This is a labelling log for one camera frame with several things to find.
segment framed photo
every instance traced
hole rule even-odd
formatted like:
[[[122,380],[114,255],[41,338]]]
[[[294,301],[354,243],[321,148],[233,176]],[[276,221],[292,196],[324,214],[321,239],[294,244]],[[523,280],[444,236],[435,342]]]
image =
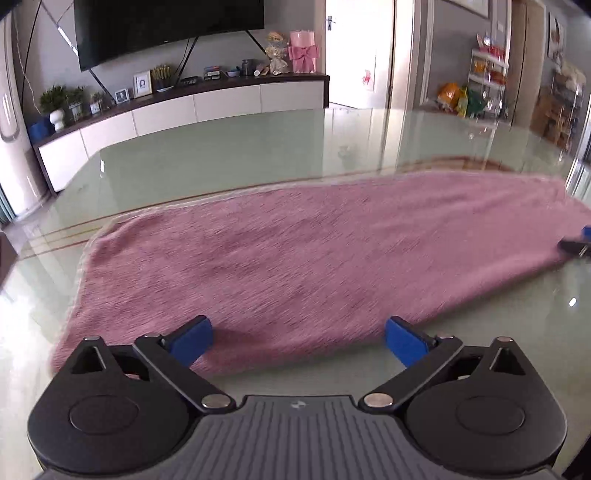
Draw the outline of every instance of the framed photo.
[[[124,88],[123,90],[117,90],[115,92],[115,102],[117,105],[123,102],[129,102],[129,90]]]
[[[152,78],[150,71],[136,73],[134,75],[134,98],[143,97],[152,93]]]
[[[566,30],[552,13],[548,13],[548,58],[558,65],[562,65]]]
[[[453,4],[460,5],[478,15],[488,18],[489,0],[448,0]]]

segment white cabinet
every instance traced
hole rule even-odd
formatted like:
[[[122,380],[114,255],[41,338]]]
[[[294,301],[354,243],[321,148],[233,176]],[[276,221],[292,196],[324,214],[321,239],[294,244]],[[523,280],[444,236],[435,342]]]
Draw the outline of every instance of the white cabinet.
[[[261,89],[258,85],[198,93],[193,95],[193,99],[198,122],[261,113]]]
[[[263,112],[324,108],[324,82],[288,82],[261,85]]]
[[[197,122],[190,96],[138,108],[134,110],[134,119],[139,137]]]
[[[89,157],[109,145],[137,137],[131,112],[102,120],[80,131]]]
[[[80,130],[43,145],[39,153],[56,192],[63,190],[88,161]]]

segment round pivot cap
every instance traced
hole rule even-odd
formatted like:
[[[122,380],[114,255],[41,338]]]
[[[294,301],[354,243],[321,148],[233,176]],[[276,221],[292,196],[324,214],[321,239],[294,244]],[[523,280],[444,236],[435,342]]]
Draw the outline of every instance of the round pivot cap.
[[[205,408],[226,408],[230,406],[232,399],[222,393],[213,393],[202,398],[201,404]]]
[[[363,402],[371,408],[384,408],[394,404],[394,399],[386,393],[370,393],[363,398]]]

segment doorway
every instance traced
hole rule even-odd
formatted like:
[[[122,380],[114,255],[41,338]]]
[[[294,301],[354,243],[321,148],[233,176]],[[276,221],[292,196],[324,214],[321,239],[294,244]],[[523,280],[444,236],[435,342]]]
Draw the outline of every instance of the doorway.
[[[386,107],[393,38],[393,0],[326,0],[330,103]]]

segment dark wooden shelf top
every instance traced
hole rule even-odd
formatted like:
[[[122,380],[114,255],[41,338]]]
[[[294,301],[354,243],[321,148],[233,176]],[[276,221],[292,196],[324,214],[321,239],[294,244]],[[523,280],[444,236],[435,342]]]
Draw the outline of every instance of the dark wooden shelf top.
[[[174,98],[184,97],[188,95],[194,95],[196,93],[211,92],[213,90],[223,90],[226,88],[234,87],[246,87],[249,85],[264,85],[266,83],[281,83],[281,82],[325,82],[328,84],[330,77],[323,73],[284,73],[281,75],[265,75],[264,77],[235,77],[235,78],[223,78],[219,80],[200,80],[195,85],[188,86],[177,86],[167,92],[158,93],[154,92],[151,95],[146,95],[140,98],[131,99],[129,102],[120,103],[114,105],[109,110],[96,115],[88,116],[84,120],[79,121],[73,125],[69,125],[59,132],[44,138],[33,145],[35,149],[39,149],[43,145],[48,144],[56,140],[57,138],[63,137],[64,135],[70,134],[81,128],[93,125],[101,120],[106,120],[112,116],[117,116],[121,113],[130,112],[136,108],[142,108],[143,106],[152,105],[153,103],[165,102],[166,100],[172,100]],[[328,88],[325,86],[324,89],[324,102],[327,103]]]

